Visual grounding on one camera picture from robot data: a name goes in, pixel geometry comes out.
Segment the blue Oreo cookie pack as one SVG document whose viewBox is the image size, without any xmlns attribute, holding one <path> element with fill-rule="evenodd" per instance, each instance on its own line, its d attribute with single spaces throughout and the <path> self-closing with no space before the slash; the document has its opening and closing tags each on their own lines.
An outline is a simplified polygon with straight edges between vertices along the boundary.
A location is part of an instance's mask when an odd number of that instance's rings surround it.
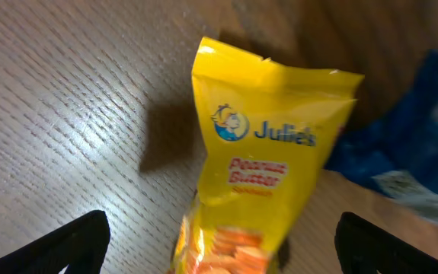
<svg viewBox="0 0 438 274">
<path fill-rule="evenodd" d="M 438 51 L 386 115 L 338 139 L 325 167 L 438 225 Z"/>
</svg>

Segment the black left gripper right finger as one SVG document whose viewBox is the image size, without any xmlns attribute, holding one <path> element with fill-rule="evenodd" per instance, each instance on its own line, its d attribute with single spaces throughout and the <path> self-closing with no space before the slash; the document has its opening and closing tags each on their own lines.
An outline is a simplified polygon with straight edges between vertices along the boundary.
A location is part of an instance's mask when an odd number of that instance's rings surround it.
<svg viewBox="0 0 438 274">
<path fill-rule="evenodd" d="M 344 212 L 334 245 L 343 274 L 438 273 L 438 259 L 352 212 Z"/>
</svg>

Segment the yellow orange snack packet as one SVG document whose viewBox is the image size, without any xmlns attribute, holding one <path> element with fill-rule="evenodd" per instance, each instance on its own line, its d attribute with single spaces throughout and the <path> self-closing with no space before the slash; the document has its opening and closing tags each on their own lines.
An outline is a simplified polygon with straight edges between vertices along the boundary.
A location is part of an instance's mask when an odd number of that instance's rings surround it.
<svg viewBox="0 0 438 274">
<path fill-rule="evenodd" d="M 191 72 L 207 156 L 175 273 L 277 273 L 363 76 L 306 69 L 205 37 Z"/>
</svg>

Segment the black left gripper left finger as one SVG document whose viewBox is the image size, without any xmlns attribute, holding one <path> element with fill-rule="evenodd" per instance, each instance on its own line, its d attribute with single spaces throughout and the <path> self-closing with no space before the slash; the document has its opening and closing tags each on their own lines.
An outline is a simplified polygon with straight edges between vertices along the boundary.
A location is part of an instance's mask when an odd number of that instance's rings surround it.
<svg viewBox="0 0 438 274">
<path fill-rule="evenodd" d="M 110 227 L 104 211 L 94 210 L 0 258 L 0 273 L 98 274 Z"/>
</svg>

